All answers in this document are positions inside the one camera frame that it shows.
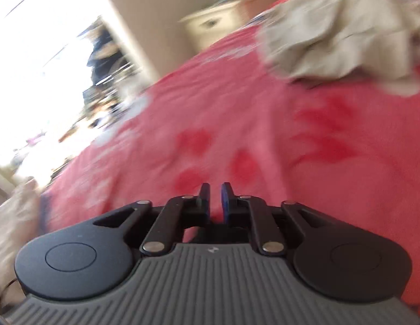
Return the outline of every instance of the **gray ribbed top surface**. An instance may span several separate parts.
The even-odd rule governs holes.
[[[76,303],[29,296],[7,317],[15,325],[418,325],[399,300],[346,304],[301,284],[282,258],[249,244],[177,244],[144,259],[115,290]]]

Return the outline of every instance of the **bed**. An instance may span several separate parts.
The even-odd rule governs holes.
[[[372,80],[290,83],[260,61],[257,28],[163,78],[139,115],[86,148],[46,192],[48,231],[138,199],[164,204],[202,182],[221,221],[228,181],[401,244],[413,260],[403,299],[420,312],[420,92],[390,95]]]

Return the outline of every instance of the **crumpled fabric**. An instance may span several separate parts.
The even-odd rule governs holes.
[[[294,79],[335,80],[361,69],[396,80],[412,74],[420,11],[400,0],[289,0],[259,38],[266,63]]]
[[[14,261],[18,251],[39,231],[39,193],[35,179],[19,185],[0,206],[0,294],[15,279]],[[25,295],[18,282],[3,292],[1,306],[16,304]]]

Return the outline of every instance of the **wall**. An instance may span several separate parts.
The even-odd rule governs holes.
[[[156,73],[163,76],[194,55],[178,21],[208,0],[111,0]]]
[[[104,4],[102,8],[103,21],[106,23],[107,29],[113,38],[121,47],[122,51],[125,52],[127,58],[135,65],[140,66],[140,76],[143,75],[147,83],[155,83],[161,76],[148,59],[141,45],[137,42],[135,35],[112,4],[111,0],[100,1]]]

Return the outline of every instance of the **drawer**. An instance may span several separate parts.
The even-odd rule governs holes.
[[[224,11],[208,13],[194,19],[186,24],[186,29],[194,35],[215,33],[223,31],[234,31],[241,27],[237,9],[232,8]]]
[[[209,8],[181,20],[196,51],[206,49],[243,25],[237,5],[234,2]]]

